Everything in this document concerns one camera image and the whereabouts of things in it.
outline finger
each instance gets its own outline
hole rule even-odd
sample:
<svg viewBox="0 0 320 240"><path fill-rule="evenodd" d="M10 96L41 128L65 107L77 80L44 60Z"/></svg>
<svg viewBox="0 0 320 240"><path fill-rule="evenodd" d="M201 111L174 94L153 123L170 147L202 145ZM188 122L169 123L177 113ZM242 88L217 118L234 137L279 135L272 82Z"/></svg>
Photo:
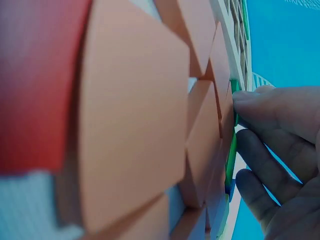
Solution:
<svg viewBox="0 0 320 240"><path fill-rule="evenodd" d="M259 179L248 169L240 170L235 177L236 186L250 211L265 232L279 206L271 199Z"/></svg>
<svg viewBox="0 0 320 240"><path fill-rule="evenodd" d="M296 196L302 188L302 184L294 180L285 168L274 159L256 134L244 129L236 134L236 138L237 151L280 204Z"/></svg>
<svg viewBox="0 0 320 240"><path fill-rule="evenodd" d="M257 87L254 91L258 94L266 93L272 89L275 89L274 86L264 85Z"/></svg>
<svg viewBox="0 0 320 240"><path fill-rule="evenodd" d="M316 148L303 138L282 129L265 130L246 124L305 184L319 173Z"/></svg>
<svg viewBox="0 0 320 240"><path fill-rule="evenodd" d="M239 91L233 94L233 104L236 112L256 127L283 129L316 143L320 87L275 88L263 93Z"/></svg>

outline green strip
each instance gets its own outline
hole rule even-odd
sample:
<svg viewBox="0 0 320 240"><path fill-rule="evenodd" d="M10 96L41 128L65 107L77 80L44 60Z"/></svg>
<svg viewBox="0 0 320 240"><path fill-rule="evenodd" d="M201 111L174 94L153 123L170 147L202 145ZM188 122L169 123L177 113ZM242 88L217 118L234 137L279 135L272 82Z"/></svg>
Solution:
<svg viewBox="0 0 320 240"><path fill-rule="evenodd" d="M234 175L235 169L235 161L236 161L236 154L237 154L237 137L236 133L233 131L232 142L230 146L230 152L228 160L225 164L225 186L226 188L230 188L232 184L232 177Z"/></svg>
<svg viewBox="0 0 320 240"><path fill-rule="evenodd" d="M237 79L231 79L230 82L231 82L232 94L234 92L240 91L240 85ZM238 121L239 121L239 116L236 112L234 112L234 126L238 125Z"/></svg>
<svg viewBox="0 0 320 240"><path fill-rule="evenodd" d="M246 33L246 39L249 40L249 27L248 27L248 19L247 19L246 0L242 1L242 13L243 13L243 23L244 23L244 30Z"/></svg>

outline green foam piece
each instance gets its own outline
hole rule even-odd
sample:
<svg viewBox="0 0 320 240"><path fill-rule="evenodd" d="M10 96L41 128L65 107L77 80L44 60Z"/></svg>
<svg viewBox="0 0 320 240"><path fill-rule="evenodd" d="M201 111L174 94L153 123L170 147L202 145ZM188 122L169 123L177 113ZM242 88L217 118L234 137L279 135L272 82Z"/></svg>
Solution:
<svg viewBox="0 0 320 240"><path fill-rule="evenodd" d="M240 85L237 79L231 79L230 82L232 93L240 91Z"/></svg>
<svg viewBox="0 0 320 240"><path fill-rule="evenodd" d="M217 237L220 237L222 235L222 233L224 232L226 223L227 223L227 218L229 215L229 195L226 194L225 195L225 209L224 209L224 213L223 213L223 217L222 217L222 221L219 227L219 231L217 233Z"/></svg>
<svg viewBox="0 0 320 240"><path fill-rule="evenodd" d="M225 164L225 186L229 188L232 184L232 177L234 175L235 169L235 161L236 161L236 154L237 154L237 137L236 133L233 131L232 142L230 146L229 157Z"/></svg>
<svg viewBox="0 0 320 240"><path fill-rule="evenodd" d="M245 0L242 1L242 13L243 13L243 23L244 23L246 39L249 40L249 27L248 27L247 8L246 8Z"/></svg>
<svg viewBox="0 0 320 240"><path fill-rule="evenodd" d="M232 94L234 92L237 92L237 91L241 90L237 79L231 79L230 82L231 82ZM235 116L234 117L234 126L237 126L238 122L239 122L239 116L238 116L238 114L236 112L234 112L234 116Z"/></svg>

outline red foam piece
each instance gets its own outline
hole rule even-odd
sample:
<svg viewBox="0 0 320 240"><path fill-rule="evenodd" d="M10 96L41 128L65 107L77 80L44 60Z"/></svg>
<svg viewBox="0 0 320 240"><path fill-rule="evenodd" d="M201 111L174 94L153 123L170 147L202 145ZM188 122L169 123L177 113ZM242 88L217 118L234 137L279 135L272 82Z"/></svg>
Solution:
<svg viewBox="0 0 320 240"><path fill-rule="evenodd" d="M90 0L2 0L0 174L62 167Z"/></svg>

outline blue foam piece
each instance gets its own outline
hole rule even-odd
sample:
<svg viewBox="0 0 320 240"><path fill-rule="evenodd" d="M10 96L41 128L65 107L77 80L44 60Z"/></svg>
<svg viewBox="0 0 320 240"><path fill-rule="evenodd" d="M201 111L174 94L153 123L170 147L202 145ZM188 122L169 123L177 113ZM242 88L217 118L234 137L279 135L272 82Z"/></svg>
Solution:
<svg viewBox="0 0 320 240"><path fill-rule="evenodd" d="M236 187L236 180L232 179L230 186L225 186L225 193L229 195L229 203L231 203Z"/></svg>
<svg viewBox="0 0 320 240"><path fill-rule="evenodd" d="M76 240L83 234L76 225L58 225L49 173L0 177L0 240Z"/></svg>
<svg viewBox="0 0 320 240"><path fill-rule="evenodd" d="M177 185L167 189L165 194L169 198L169 230L171 233L179 222L186 206Z"/></svg>

